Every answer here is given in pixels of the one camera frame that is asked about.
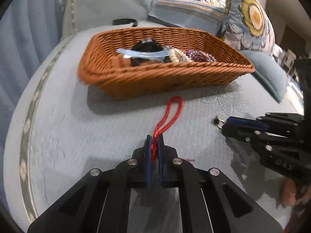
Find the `person's right hand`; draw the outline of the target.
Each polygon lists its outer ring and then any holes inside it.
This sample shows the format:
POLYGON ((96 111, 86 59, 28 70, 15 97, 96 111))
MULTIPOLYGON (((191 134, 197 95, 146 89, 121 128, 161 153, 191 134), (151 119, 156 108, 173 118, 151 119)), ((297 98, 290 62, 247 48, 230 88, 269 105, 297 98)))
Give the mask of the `person's right hand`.
POLYGON ((302 205, 306 205, 310 201, 310 185, 303 193, 303 196, 301 196, 301 198, 298 198, 298 191, 295 182, 290 178, 285 178, 283 180, 283 185, 280 193, 280 201, 282 205, 289 207, 294 207, 299 203, 301 203, 302 205))

